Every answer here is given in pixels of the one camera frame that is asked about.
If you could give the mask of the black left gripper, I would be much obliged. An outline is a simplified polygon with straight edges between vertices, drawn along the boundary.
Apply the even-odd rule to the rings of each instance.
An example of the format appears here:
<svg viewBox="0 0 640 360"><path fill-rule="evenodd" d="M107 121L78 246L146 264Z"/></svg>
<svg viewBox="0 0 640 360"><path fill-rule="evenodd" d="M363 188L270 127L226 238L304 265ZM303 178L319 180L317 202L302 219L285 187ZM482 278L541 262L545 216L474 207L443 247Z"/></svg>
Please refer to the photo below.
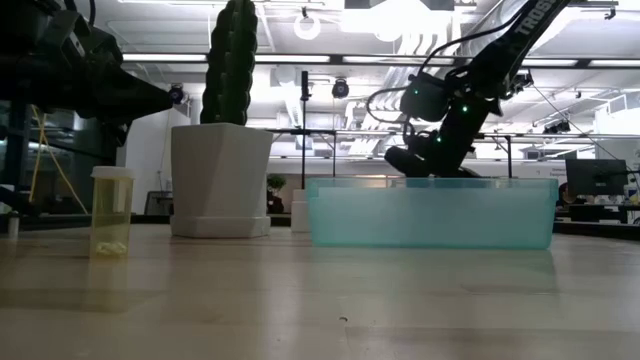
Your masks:
<svg viewBox="0 0 640 360"><path fill-rule="evenodd" d="M103 121L128 122L170 109L169 93L122 73L123 57L90 55L72 65L62 56L47 58L53 67L47 107L74 110Z"/></svg>

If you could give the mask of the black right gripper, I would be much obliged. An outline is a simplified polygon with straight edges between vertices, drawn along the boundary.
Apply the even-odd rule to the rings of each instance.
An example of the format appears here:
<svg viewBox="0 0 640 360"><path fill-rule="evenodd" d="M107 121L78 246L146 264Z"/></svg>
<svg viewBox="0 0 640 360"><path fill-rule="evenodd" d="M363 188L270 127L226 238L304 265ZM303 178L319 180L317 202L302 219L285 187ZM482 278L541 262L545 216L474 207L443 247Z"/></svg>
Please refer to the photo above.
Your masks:
<svg viewBox="0 0 640 360"><path fill-rule="evenodd" d="M474 178L462 162L489 114L501 115L497 98L455 97L423 157L428 173L445 178Z"/></svg>

